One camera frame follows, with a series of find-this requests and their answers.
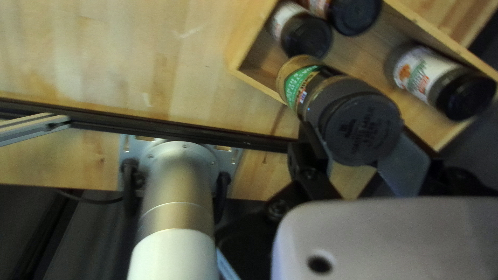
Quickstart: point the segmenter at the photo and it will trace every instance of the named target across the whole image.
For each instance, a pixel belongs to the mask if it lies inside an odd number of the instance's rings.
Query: green label
[[[287,98],[287,104],[292,110],[295,111],[296,98],[299,93],[304,90],[304,87],[306,87],[307,83],[303,85],[304,81],[311,72],[320,67],[322,67],[322,65],[312,65],[301,68],[292,73],[292,75],[285,80],[285,97]]]

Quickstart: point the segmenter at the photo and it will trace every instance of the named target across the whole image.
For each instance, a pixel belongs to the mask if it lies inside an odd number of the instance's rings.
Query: wooden countertop
[[[226,71],[248,1],[0,1],[0,96],[295,137],[287,107]],[[400,1],[464,46],[498,5]],[[0,147],[0,183],[115,189],[117,150],[118,135],[74,129]],[[354,174],[335,174],[349,198]],[[288,181],[284,154],[248,151],[231,196],[267,199]]]

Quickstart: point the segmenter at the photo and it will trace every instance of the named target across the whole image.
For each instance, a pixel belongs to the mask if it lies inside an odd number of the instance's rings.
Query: wooden shelf
[[[226,52],[229,71],[282,102],[275,89],[280,67],[287,56],[264,27],[277,3],[250,3],[236,28]],[[471,120],[456,123],[410,93],[397,88],[383,71],[391,51],[404,42],[418,41],[441,53],[477,68],[498,80],[498,72],[459,45],[415,12],[396,0],[385,0],[375,25],[364,34],[346,37],[334,31],[334,42],[323,59],[328,65],[362,79],[393,99],[406,125],[434,149],[439,150]]]

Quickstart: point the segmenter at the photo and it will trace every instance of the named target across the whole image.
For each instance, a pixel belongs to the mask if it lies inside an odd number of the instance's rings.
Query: cable
[[[74,200],[78,200],[80,202],[85,202],[85,203],[91,203],[91,204],[111,204],[111,203],[116,203],[116,202],[120,202],[123,200],[123,197],[118,197],[118,198],[115,198],[115,199],[110,199],[110,200],[95,200],[95,199],[90,199],[90,198],[84,198],[84,197],[79,197],[79,196],[76,196],[74,194],[70,194],[62,189],[57,189],[55,188],[54,189],[58,194],[62,195],[62,196],[65,196],[67,198],[71,198],[71,199],[74,199]]]

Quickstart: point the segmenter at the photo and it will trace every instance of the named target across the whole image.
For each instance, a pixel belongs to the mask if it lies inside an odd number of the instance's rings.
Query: black lid
[[[340,34],[354,36],[373,25],[381,7],[382,0],[334,0],[327,18]]]
[[[370,164],[390,154],[403,128],[396,104],[369,92],[333,102],[324,110],[320,123],[333,159],[349,166]]]
[[[311,15],[290,19],[282,30],[282,47],[289,57],[308,54],[322,58],[332,44],[332,31],[326,21]]]
[[[453,121],[461,121],[484,111],[497,89],[496,82],[479,73],[467,74],[441,90],[436,107]]]

